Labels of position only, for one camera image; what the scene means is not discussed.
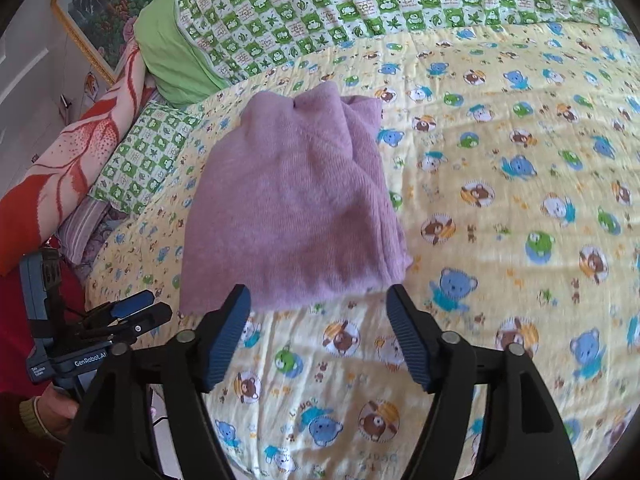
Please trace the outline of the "person's left hand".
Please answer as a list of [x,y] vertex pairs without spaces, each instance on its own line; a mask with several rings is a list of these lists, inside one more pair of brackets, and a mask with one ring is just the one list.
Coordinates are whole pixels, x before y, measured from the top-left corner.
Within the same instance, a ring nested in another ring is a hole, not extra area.
[[35,411],[40,424],[48,435],[65,441],[79,404],[66,393],[58,391],[54,385],[47,385],[41,396],[35,400]]

